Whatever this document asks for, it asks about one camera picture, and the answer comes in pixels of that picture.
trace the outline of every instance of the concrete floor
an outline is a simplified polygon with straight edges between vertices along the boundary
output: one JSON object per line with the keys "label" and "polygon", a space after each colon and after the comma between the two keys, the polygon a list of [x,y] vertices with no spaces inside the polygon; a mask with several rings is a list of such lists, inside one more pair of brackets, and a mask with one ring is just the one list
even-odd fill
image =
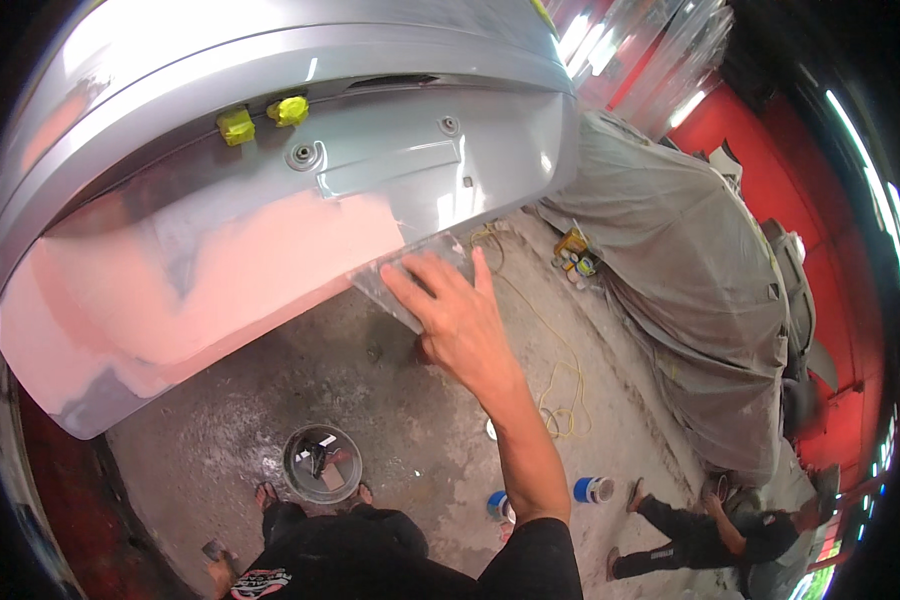
{"label": "concrete floor", "polygon": [[[580,292],[549,262],[557,236],[522,211],[499,234],[503,274],[561,336],[582,364],[585,403],[576,433],[556,446],[572,485],[609,476],[617,492],[606,505],[575,505],[571,531],[588,598],[670,598],[684,589],[717,591],[725,573],[658,572],[604,581],[612,546],[624,553],[664,544],[638,515],[627,516],[628,482],[639,475],[658,498],[689,506],[703,470],[680,426],[662,403],[649,362],[624,327],[619,308]],[[491,266],[499,250],[488,238]],[[567,347],[500,277],[498,304],[510,344],[536,398]],[[247,567],[262,550],[253,486],[269,479],[293,498],[280,475],[280,455],[300,426],[345,430],[363,457],[363,479],[375,504],[405,511],[426,533],[431,558],[477,576],[503,547],[487,514],[488,496],[503,487],[486,415],[462,386],[434,366],[421,366],[414,336],[356,290],[226,356],[113,427],[107,438],[130,502],[183,580],[209,597],[201,546],[216,537]],[[557,371],[546,406],[569,408],[576,375]],[[561,428],[566,431],[566,421]],[[325,507],[305,505],[311,514]]]}

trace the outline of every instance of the plastic bucket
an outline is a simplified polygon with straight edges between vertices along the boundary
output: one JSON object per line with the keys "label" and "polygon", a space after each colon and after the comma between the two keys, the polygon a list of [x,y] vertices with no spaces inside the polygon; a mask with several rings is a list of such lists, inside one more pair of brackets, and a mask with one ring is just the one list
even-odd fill
{"label": "plastic bucket", "polygon": [[[325,465],[332,464],[336,467],[343,480],[342,486],[331,489],[324,478],[314,478],[313,456],[301,448],[304,440],[326,449]],[[289,436],[286,445],[283,446],[283,475],[287,485],[300,498],[313,504],[336,504],[350,498],[360,485],[363,474],[364,461],[357,444],[350,436],[332,425],[301,427]]]}

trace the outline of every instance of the covered car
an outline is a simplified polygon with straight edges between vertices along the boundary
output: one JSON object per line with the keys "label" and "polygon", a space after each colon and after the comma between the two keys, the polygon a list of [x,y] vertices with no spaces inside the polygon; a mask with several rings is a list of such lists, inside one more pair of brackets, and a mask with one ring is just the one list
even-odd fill
{"label": "covered car", "polygon": [[543,199],[579,226],[696,452],[735,483],[773,476],[789,307],[754,216],[707,162],[606,111],[580,121],[576,180]]}

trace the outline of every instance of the black shirt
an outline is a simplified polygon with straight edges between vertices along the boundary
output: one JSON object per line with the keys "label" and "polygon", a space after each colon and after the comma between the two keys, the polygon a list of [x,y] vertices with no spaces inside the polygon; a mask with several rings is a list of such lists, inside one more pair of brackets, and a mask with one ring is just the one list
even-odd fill
{"label": "black shirt", "polygon": [[790,514],[783,510],[741,512],[730,522],[746,538],[743,562],[750,565],[775,561],[800,537]]}
{"label": "black shirt", "polygon": [[794,545],[800,534],[783,510],[765,512],[739,512],[730,522],[746,539],[743,556],[735,556],[720,539],[717,523],[712,518],[697,535],[687,540],[685,550],[691,569],[720,569],[759,565],[774,561]]}
{"label": "black shirt", "polygon": [[268,547],[230,590],[233,598],[584,597],[570,531],[554,518],[513,532],[479,580],[404,549],[376,523],[316,516]]}

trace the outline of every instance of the hand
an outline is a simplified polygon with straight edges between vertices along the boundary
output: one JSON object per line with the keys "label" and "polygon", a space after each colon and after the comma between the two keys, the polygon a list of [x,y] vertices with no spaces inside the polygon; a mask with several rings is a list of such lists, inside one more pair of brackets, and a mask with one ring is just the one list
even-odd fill
{"label": "hand", "polygon": [[523,371],[507,343],[483,249],[473,248],[473,286],[432,252],[408,254],[403,266],[435,297],[390,265],[380,269],[380,277],[396,299],[420,319],[424,352],[481,403],[510,396],[515,385],[523,384]]}
{"label": "hand", "polygon": [[706,510],[706,513],[710,517],[716,517],[717,515],[722,515],[724,513],[724,504],[720,501],[720,498],[717,497],[715,493],[708,493],[705,498],[703,498],[703,509]]}

